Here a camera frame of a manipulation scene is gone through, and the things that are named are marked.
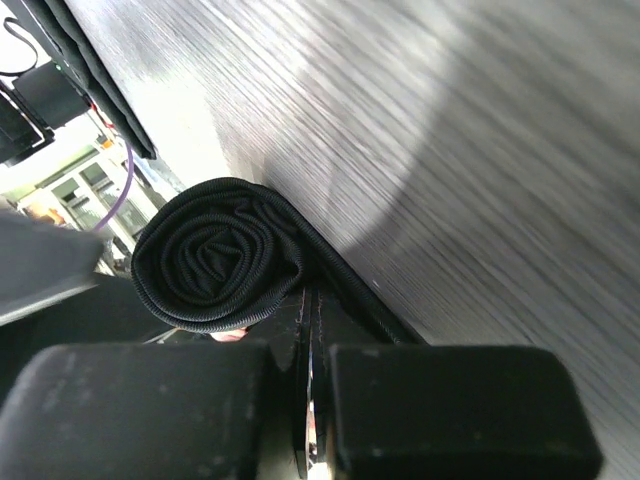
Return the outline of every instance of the purple cable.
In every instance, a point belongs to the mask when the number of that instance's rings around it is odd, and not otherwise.
[[[113,204],[113,207],[107,212],[102,220],[100,220],[95,227],[93,227],[93,231],[97,232],[102,227],[104,227],[109,220],[113,218],[113,216],[120,210],[122,204],[124,203],[127,195],[129,195],[129,190],[131,189],[131,183],[133,183],[133,152],[131,151],[131,147],[129,144],[125,144],[127,148],[127,181],[124,183],[124,188],[122,189],[122,193],[116,200],[116,203]]]

